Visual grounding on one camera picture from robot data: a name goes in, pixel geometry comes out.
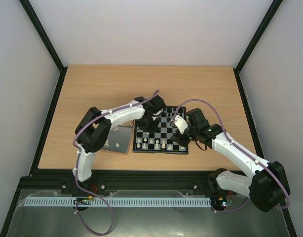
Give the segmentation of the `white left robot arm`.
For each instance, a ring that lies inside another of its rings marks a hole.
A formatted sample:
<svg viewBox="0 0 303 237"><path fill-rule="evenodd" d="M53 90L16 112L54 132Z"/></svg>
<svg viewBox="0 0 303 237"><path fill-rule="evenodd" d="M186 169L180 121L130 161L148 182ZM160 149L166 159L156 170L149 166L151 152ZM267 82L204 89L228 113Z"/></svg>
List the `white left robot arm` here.
<svg viewBox="0 0 303 237"><path fill-rule="evenodd" d="M165 106L160 96L153 95L149 99L137 97L109 110L90 108L75 129L73 145L77 148L77 160L73 175L76 180L84 182L91 177L96 153L103 148L111 129L133 120L144 132L154 133Z"/></svg>

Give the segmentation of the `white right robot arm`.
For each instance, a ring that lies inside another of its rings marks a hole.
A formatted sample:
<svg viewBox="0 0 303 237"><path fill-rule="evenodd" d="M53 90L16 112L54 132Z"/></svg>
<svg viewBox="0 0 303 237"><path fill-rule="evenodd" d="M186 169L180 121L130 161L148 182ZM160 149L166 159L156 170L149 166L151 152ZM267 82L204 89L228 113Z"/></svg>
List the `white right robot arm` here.
<svg viewBox="0 0 303 237"><path fill-rule="evenodd" d="M210 124L201 109L188 111L186 118L175 113L171 125L177 129L171 140L180 146L186 147L190 141L200 142L228 158L243 172L239 175L225 168L215 170L208 176L212 192L229 190L241 194L263 212L289 201L291 191L283 165L269 162L237 143L220 123Z"/></svg>

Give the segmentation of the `black white chess board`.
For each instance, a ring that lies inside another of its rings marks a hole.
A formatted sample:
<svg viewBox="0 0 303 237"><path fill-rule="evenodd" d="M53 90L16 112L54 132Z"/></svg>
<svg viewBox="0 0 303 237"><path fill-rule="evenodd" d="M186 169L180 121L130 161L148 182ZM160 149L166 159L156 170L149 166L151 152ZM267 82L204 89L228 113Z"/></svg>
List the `black white chess board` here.
<svg viewBox="0 0 303 237"><path fill-rule="evenodd" d="M180 107L178 108L177 106L167 106L162 115L161 115L161 121L158 125L157 130L155 133L148 133L140 130L139 128L135 127L134 130L134 141L133 141L133 152L134 153L164 153L164 154L175 154L175 155L187 155L189 153L188 147L185 147L184 150L180 150L180 146L171 140L171 136L176 133L177 128L172 127L170 125L171 123L171 118L175 113L178 113L179 116L182 118L186 119L186 108L185 107ZM141 148L137 148L137 139L141 138L142 142ZM143 149L143 139L147 138L147 148ZM150 139L153 139L153 144L150 144L149 141ZM155 149L155 139L159 140L159 149ZM161 142L162 140L166 141L166 149L163 150L161 148ZM172 145L172 150L168 150L168 146Z"/></svg>

